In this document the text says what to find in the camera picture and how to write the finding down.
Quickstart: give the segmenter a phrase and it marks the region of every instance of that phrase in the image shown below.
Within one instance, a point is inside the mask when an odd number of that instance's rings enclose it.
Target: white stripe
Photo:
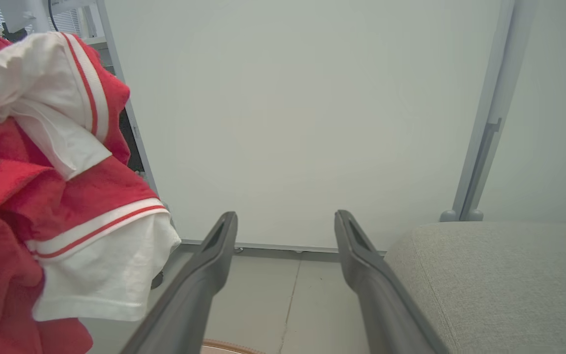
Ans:
[[[120,206],[117,209],[113,209],[111,211],[103,213],[102,215],[99,215],[98,217],[95,217],[94,219],[91,219],[85,222],[84,224],[80,224],[78,226],[72,227],[71,229],[65,231],[64,233],[57,235],[53,239],[45,240],[45,241],[37,241],[37,240],[27,241],[26,246],[28,247],[29,250],[36,251],[41,255],[49,255],[51,253],[60,251],[61,249],[72,244],[73,242],[76,242],[77,240],[81,239],[86,235],[89,235],[90,233],[96,231],[97,229],[100,229],[101,227],[110,224],[111,222],[119,219],[120,217],[124,217],[125,215],[128,215],[129,213],[140,210],[142,208],[154,207],[154,206],[163,206],[163,203],[161,203],[161,201],[156,198],[139,200],[137,202],[130,203],[125,206]],[[147,210],[142,213],[138,213],[136,215],[133,215],[132,217],[129,217],[126,220],[122,220],[121,222],[118,222],[108,227],[106,230],[101,231],[101,233],[97,233],[97,235],[93,235],[93,237],[90,237],[88,240],[85,240],[85,242],[82,242],[81,244],[77,245],[76,247],[73,247],[72,249],[69,249],[67,252],[63,253],[62,255],[58,255],[52,258],[42,258],[40,255],[35,255],[34,257],[41,260],[41,262],[58,262],[58,260],[61,260],[62,258],[66,258],[72,255],[73,253],[79,251],[80,249],[83,249],[86,246],[92,244],[96,240],[99,240],[101,237],[108,235],[114,230],[119,229],[119,227],[130,224],[130,222],[133,222],[135,220],[141,219],[144,216],[148,216],[154,213],[169,213],[169,211],[167,211],[167,209],[165,208],[157,208],[157,209]]]
[[[74,49],[74,53],[80,63],[80,67],[83,68],[83,72],[85,72],[90,92],[93,95],[93,99],[95,99],[97,111],[96,137],[103,143],[104,139],[106,139],[106,135],[108,134],[108,103],[106,103],[104,88],[102,88],[102,83],[99,80],[99,76],[97,76],[97,71],[95,70],[93,63],[90,62],[90,59],[78,40],[72,34],[65,33],[65,36],[69,38],[69,42],[71,43],[71,47]]]
[[[77,124],[81,125],[86,130],[91,131],[93,128],[93,112],[90,109],[90,100],[88,99],[88,94],[85,89],[85,83],[83,83],[83,78],[80,72],[78,71],[78,67],[76,66],[76,61],[74,60],[74,54],[69,49],[69,44],[67,44],[67,40],[63,38],[60,32],[49,32],[49,35],[58,38],[58,43],[60,43],[61,46],[63,47],[63,50],[65,51],[65,55],[67,56],[67,62],[69,63],[69,68],[71,69],[72,76],[74,80],[76,80],[78,93],[80,94],[80,98],[83,101],[82,109],[84,110],[84,115],[85,115],[83,117],[84,120],[80,121],[80,119],[77,119],[77,117],[70,117],[70,118],[72,118]]]

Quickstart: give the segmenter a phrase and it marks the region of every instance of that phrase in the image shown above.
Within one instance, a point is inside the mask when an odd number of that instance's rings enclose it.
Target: red fabric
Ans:
[[[7,45],[0,38],[0,49]],[[110,132],[104,143],[114,157],[65,182],[13,119],[0,124],[0,353],[82,354],[92,345],[77,319],[33,320],[31,310],[44,279],[24,242],[52,239],[107,211],[156,197],[124,165],[129,152],[118,114],[128,88],[107,76],[97,56],[89,56],[109,99]]]

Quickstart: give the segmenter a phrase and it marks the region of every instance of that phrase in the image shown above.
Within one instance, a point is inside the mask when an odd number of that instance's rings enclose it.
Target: floor grout line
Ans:
[[[296,269],[296,278],[294,278],[294,287],[292,287],[292,296],[289,298],[289,306],[287,307],[287,316],[285,317],[285,325],[283,325],[283,335],[281,336],[281,345],[277,354],[283,351],[285,344],[285,336],[287,334],[287,321],[289,320],[289,312],[292,310],[292,301],[294,301],[294,292],[296,291],[296,283],[298,282],[298,274],[301,272],[301,262],[303,262],[303,255],[298,260],[298,269]]]

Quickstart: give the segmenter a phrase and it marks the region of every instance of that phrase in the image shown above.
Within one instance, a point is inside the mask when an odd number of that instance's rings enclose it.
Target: white partition panel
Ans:
[[[451,207],[498,2],[104,4],[182,238],[235,210],[238,242],[336,247],[345,208],[386,249]]]
[[[566,222],[566,1],[539,4],[478,209],[489,221]]]

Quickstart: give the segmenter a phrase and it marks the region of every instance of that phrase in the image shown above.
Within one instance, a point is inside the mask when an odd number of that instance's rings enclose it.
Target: gray upholstered sofa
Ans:
[[[451,352],[566,352],[566,224],[420,226],[386,262]]]

